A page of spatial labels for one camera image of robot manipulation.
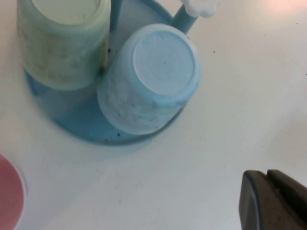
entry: upside-down cup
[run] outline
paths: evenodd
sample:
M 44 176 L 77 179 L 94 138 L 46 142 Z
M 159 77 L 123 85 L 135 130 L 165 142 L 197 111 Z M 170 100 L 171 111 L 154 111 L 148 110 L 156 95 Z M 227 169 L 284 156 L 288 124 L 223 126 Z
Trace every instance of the upside-down cup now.
M 130 134 L 164 127 L 190 100 L 202 75 L 196 47 L 178 29 L 153 24 L 125 43 L 98 86 L 106 119 Z

